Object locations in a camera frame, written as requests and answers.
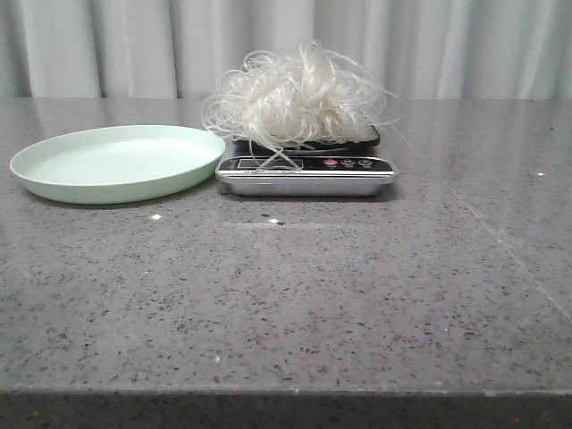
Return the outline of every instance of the white curtain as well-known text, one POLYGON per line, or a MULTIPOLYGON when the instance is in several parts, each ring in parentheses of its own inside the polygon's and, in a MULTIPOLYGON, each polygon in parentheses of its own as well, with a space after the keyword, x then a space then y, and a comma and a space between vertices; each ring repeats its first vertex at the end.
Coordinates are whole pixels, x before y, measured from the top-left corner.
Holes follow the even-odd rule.
POLYGON ((571 0, 0 0, 0 96, 203 97, 317 38, 402 98, 571 98, 571 0))

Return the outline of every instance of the digital scale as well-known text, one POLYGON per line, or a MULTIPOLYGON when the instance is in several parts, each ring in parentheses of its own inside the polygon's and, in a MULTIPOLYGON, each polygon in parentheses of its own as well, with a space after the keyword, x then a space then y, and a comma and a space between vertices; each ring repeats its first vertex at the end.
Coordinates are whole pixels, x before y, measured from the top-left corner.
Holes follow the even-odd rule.
POLYGON ((274 155, 248 142, 235 142, 235 153, 216 168, 222 193, 244 196, 368 197, 392 183, 398 170, 391 160, 371 156, 374 140, 319 146, 315 150, 284 151, 274 155))

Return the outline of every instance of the mint green plate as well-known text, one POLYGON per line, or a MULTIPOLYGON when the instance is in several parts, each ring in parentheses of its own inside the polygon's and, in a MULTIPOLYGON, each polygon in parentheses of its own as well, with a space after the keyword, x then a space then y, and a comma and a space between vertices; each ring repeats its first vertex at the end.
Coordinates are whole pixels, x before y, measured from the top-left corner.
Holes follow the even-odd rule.
POLYGON ((215 172, 223 151, 224 142, 203 130, 133 125, 40 141, 16 154, 10 168, 43 198, 128 203, 197 185, 215 172))

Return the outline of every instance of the gray speckled countertop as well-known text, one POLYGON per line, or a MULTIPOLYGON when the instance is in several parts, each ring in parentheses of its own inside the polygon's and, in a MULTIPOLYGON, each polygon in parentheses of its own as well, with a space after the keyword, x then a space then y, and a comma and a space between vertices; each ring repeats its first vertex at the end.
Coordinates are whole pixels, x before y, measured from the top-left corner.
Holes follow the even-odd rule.
MULTIPOLYGON (((378 198, 239 198, 212 178, 71 206, 8 168, 75 130, 200 127, 198 104, 0 99, 0 423, 22 395, 569 404, 571 102, 407 103, 378 149, 401 175, 378 198)), ((563 421, 550 411, 534 418, 563 421)))

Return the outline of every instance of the countertop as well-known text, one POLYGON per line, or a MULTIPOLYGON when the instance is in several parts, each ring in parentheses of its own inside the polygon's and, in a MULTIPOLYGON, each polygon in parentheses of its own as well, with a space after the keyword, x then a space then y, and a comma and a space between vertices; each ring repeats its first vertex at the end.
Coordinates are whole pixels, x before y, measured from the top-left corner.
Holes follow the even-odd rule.
POLYGON ((572 102, 407 102, 376 149, 400 176, 375 198, 236 197, 213 177, 75 206, 8 166, 76 130, 201 128, 199 106, 0 98, 0 425, 130 427, 156 398, 171 427, 251 427, 220 400, 252 425, 572 421, 572 102), (180 418, 185 401, 204 412, 180 418))

